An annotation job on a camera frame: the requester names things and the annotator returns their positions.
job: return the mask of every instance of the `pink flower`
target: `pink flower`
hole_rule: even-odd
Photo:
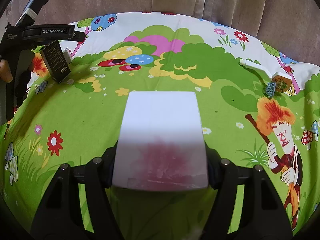
[[[95,20],[94,23],[99,23],[101,21],[101,18],[99,17],[98,19]]]
[[[36,124],[36,127],[35,127],[36,135],[40,135],[41,134],[41,130],[42,130],[42,125]]]
[[[220,35],[226,35],[226,33],[224,32],[224,30],[222,29],[214,29],[214,32],[217,33],[217,34],[220,34]]]

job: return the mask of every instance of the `white foam block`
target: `white foam block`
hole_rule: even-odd
[[[208,186],[194,92],[131,92],[122,120],[112,184],[148,191]]]

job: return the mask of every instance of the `red stain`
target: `red stain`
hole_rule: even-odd
[[[136,187],[166,191],[192,184],[188,154],[174,143],[150,143],[140,152],[141,158],[132,163]]]

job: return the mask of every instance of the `blue flower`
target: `blue flower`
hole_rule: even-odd
[[[236,41],[235,39],[230,39],[230,42],[235,45],[238,44],[238,41]]]

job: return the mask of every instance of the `cartoon mushroom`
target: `cartoon mushroom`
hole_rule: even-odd
[[[313,140],[312,132],[308,130],[304,130],[301,138],[301,143],[303,145],[307,145],[307,150],[310,150],[311,148],[310,142],[312,142],[312,140]]]
[[[18,155],[12,158],[9,165],[9,171],[10,171],[10,184],[13,186],[13,180],[14,182],[18,181]]]
[[[4,167],[5,170],[8,169],[9,161],[11,161],[12,157],[13,157],[13,143],[11,142],[9,144],[7,152],[6,152],[5,156],[4,156],[5,160],[7,161],[7,163],[5,164],[5,167]]]
[[[316,142],[318,141],[318,135],[319,135],[319,130],[318,130],[318,122],[314,121],[311,125],[311,132],[315,135],[315,140]]]
[[[146,54],[140,54],[128,57],[125,60],[126,63],[129,65],[123,65],[119,67],[122,71],[132,71],[132,70],[138,70],[141,68],[141,65],[147,65],[153,62],[153,57],[146,55]]]
[[[125,59],[134,55],[141,55],[142,49],[135,46],[124,46],[113,51],[106,52],[103,57],[107,60],[98,64],[100,67],[112,67],[125,64]]]
[[[16,155],[15,157],[13,157],[13,143],[11,142],[9,144],[9,147],[7,149],[7,152],[5,154],[5,160],[7,161],[6,165],[5,165],[5,170],[8,169],[9,166],[9,171],[10,171],[10,184],[11,186],[13,185],[13,181],[17,182],[18,181],[18,156]]]
[[[43,92],[45,90],[45,88],[47,87],[47,80],[43,81],[39,86],[36,87],[36,94],[38,94],[39,92]]]

